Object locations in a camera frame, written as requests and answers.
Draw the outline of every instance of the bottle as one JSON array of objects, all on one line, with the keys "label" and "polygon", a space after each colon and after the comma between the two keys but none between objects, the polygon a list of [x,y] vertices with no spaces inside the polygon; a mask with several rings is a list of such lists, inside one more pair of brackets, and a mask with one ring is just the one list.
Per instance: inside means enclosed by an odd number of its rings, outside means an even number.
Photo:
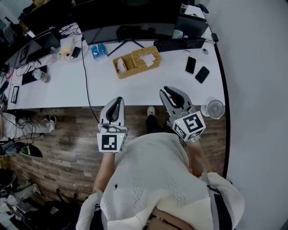
[{"label": "bottle", "polygon": [[182,0],[182,5],[181,5],[181,8],[180,8],[180,13],[185,13],[188,6],[190,4],[190,1],[189,0]]}]

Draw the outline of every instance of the black smartphone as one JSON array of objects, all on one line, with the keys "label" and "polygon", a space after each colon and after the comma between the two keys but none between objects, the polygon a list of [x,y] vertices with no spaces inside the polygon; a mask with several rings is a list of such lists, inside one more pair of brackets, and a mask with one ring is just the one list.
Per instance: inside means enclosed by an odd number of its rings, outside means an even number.
[{"label": "black smartphone", "polygon": [[198,74],[196,74],[195,79],[200,82],[203,83],[203,81],[207,78],[207,76],[209,75],[210,71],[206,68],[206,67],[202,67],[200,69],[200,71],[198,72]]},{"label": "black smartphone", "polygon": [[188,57],[187,65],[185,71],[193,74],[195,69],[196,59],[193,57]]}]

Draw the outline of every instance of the white desk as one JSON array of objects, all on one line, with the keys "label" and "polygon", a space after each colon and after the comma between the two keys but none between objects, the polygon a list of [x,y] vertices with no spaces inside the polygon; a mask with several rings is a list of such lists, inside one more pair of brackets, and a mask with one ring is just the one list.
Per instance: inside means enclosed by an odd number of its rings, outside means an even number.
[{"label": "white desk", "polygon": [[[196,13],[199,17],[204,17],[201,9],[196,7],[189,7],[186,13]],[[209,28],[207,30],[209,32],[205,33],[204,37],[211,33]],[[153,45],[152,41],[139,41],[139,43],[144,47]],[[110,53],[119,44],[105,44],[105,47]],[[173,86],[186,92],[195,105],[204,105],[211,97],[225,103],[221,73],[213,44],[205,43],[203,46],[209,51],[208,55],[205,55],[202,49],[190,50],[190,56],[197,60],[194,75],[185,72],[188,56],[183,50],[178,50],[160,53],[162,61],[156,69],[122,80],[118,79],[112,60],[139,48],[136,44],[129,42],[114,52],[105,63],[98,64],[93,60],[90,50],[85,56],[87,44],[83,41],[84,62],[92,106],[104,106],[118,96],[123,97],[125,105],[129,106],[162,105],[159,91],[164,86]],[[210,74],[204,83],[200,84],[195,79],[195,74],[198,73],[202,66],[209,69]],[[48,84],[42,81],[35,81],[20,86],[17,104],[13,104],[10,101],[13,86],[16,85],[15,80],[18,83],[21,82],[21,77],[17,78],[16,71],[14,71],[8,108],[31,109],[89,105],[82,60],[68,62],[61,57],[60,60],[48,66],[48,74],[51,76]]]}]

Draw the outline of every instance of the white fan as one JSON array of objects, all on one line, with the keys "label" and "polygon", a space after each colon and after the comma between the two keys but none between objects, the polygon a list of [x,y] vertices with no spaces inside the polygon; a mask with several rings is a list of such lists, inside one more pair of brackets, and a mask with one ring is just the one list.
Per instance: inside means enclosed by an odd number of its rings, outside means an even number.
[{"label": "white fan", "polygon": [[201,106],[201,112],[205,117],[220,119],[225,113],[225,107],[219,100],[212,100],[206,106]]}]

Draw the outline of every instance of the sneaker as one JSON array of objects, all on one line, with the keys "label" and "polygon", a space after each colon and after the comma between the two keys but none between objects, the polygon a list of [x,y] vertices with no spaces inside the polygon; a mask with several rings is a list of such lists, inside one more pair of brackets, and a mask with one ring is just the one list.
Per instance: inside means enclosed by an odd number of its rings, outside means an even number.
[{"label": "sneaker", "polygon": [[155,108],[154,106],[149,106],[149,108],[147,109],[147,116],[153,115],[155,116]]},{"label": "sneaker", "polygon": [[50,121],[50,120],[51,120],[51,115],[50,115],[50,114],[47,114],[46,117],[45,117],[45,119],[47,119],[48,121]]},{"label": "sneaker", "polygon": [[40,189],[39,189],[37,184],[33,184],[32,186],[34,186],[37,189],[36,193],[38,193],[39,195],[42,195],[42,193],[41,193],[41,191],[40,191]]},{"label": "sneaker", "polygon": [[53,122],[55,123],[55,125],[56,125],[57,119],[56,119],[56,116],[55,116],[55,115],[52,115],[52,116],[51,116],[51,121],[53,121]]}]

